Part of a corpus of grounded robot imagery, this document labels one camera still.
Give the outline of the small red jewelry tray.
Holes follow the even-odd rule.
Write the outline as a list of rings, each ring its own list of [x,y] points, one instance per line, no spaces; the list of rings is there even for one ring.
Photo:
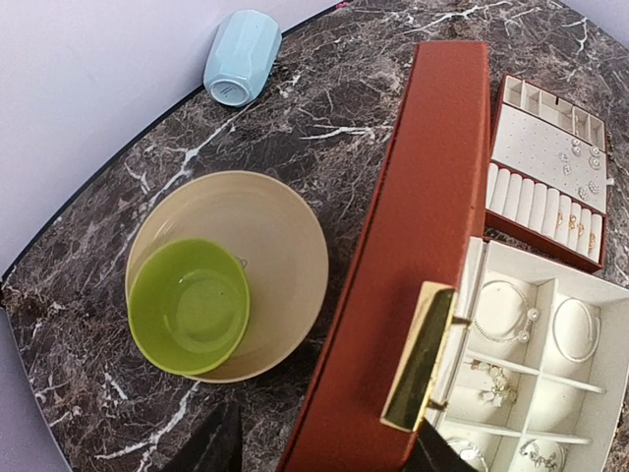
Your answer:
[[[604,266],[607,133],[586,109],[507,74],[486,185],[486,227],[593,273]]]

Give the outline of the white bangle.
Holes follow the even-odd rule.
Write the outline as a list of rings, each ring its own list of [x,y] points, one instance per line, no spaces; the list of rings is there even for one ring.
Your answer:
[[[574,364],[584,364],[598,350],[601,320],[583,301],[566,298],[559,303],[554,312],[551,333],[557,351],[565,360]],[[577,344],[588,348],[579,357],[571,351],[571,347]]]

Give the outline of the large red jewelry box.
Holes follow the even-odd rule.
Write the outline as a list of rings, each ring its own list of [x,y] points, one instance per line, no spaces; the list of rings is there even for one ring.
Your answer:
[[[601,471],[628,377],[628,291],[486,227],[498,96],[483,42],[415,51],[282,471],[403,471],[423,422],[475,471]],[[565,360],[566,298],[600,317]]]

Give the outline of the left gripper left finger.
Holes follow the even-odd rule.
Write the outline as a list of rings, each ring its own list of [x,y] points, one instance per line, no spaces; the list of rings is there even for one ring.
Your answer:
[[[193,432],[162,471],[241,471],[242,451],[239,405],[223,403]]]

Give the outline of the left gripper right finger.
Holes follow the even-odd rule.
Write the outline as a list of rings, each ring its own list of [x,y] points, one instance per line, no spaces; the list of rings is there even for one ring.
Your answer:
[[[430,423],[423,422],[403,471],[475,472],[475,469],[447,444]]]

